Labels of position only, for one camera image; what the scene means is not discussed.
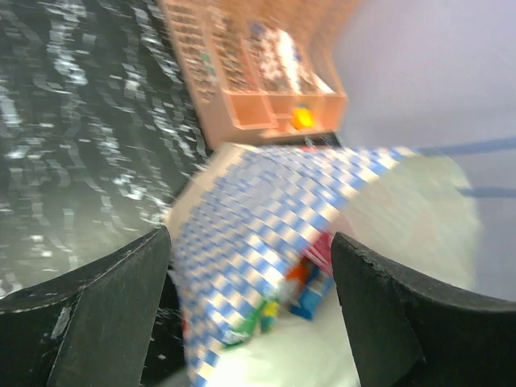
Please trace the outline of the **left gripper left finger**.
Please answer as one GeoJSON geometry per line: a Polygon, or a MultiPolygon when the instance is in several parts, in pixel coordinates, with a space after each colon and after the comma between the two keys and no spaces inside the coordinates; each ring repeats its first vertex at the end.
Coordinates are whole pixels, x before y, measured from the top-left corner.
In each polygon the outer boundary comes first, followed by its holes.
{"type": "Polygon", "coordinates": [[[137,386],[170,253],[164,227],[1,300],[3,386],[137,386]]]}

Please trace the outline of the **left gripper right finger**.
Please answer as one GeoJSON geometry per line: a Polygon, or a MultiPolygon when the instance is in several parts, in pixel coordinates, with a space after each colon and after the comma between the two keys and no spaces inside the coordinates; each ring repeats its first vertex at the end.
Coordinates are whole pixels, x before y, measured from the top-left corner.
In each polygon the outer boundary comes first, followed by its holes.
{"type": "Polygon", "coordinates": [[[362,386],[513,386],[515,304],[336,233],[333,274],[362,386]]]}

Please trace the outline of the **orange candy pack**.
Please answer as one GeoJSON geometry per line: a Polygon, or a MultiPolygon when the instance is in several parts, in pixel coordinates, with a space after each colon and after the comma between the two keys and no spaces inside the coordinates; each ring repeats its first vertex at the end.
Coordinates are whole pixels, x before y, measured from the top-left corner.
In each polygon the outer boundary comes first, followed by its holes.
{"type": "Polygon", "coordinates": [[[310,260],[301,260],[296,265],[292,266],[285,275],[287,282],[296,282],[303,286],[307,282],[307,278],[312,272],[314,264],[310,260]]]}

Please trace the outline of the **blue checkered paper bag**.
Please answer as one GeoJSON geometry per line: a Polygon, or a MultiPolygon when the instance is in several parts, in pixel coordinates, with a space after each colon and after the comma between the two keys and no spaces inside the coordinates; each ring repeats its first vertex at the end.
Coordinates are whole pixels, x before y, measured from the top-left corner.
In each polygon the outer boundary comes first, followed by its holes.
{"type": "Polygon", "coordinates": [[[515,296],[512,139],[420,148],[225,144],[164,217],[192,386],[355,386],[335,283],[313,321],[289,311],[285,275],[318,237],[350,235],[466,290],[515,296]],[[225,347],[265,300],[274,329],[225,347]]]}

